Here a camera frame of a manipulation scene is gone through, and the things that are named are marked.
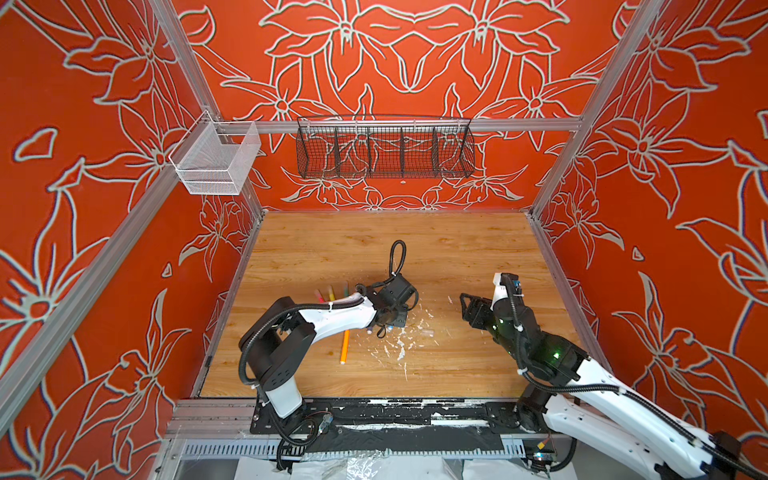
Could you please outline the orange marker pen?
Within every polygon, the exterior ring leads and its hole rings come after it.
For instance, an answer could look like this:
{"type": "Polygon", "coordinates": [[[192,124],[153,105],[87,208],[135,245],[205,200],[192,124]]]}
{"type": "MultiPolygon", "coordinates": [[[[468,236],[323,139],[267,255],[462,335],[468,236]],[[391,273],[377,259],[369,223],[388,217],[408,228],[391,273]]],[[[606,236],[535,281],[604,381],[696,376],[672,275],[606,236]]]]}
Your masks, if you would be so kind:
{"type": "Polygon", "coordinates": [[[343,333],[342,337],[342,346],[340,351],[340,364],[345,365],[348,359],[348,350],[349,350],[349,343],[350,343],[350,331],[346,330],[343,333]]]}

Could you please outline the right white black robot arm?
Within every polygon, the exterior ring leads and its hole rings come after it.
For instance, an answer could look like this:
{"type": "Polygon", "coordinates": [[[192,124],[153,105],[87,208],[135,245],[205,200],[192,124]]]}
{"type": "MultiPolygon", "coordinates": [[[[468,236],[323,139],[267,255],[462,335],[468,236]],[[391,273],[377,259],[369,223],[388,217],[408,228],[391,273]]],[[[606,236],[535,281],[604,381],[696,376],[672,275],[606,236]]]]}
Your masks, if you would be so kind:
{"type": "Polygon", "coordinates": [[[528,383],[516,405],[521,427],[571,437],[645,479],[734,479],[748,474],[740,442],[709,433],[618,380],[571,341],[544,332],[518,290],[494,299],[463,293],[462,318],[489,333],[528,383]]]}

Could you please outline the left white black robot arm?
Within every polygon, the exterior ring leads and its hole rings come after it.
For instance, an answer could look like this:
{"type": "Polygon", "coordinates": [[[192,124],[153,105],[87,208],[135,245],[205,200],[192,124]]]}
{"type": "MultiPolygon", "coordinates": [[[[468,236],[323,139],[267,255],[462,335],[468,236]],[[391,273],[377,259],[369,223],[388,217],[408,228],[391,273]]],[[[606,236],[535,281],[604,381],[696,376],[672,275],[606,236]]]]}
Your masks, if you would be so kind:
{"type": "Polygon", "coordinates": [[[376,327],[384,335],[403,328],[418,301],[418,290],[401,274],[325,303],[281,297],[239,340],[238,377],[286,419],[302,406],[295,375],[315,343],[350,330],[376,327]]]}

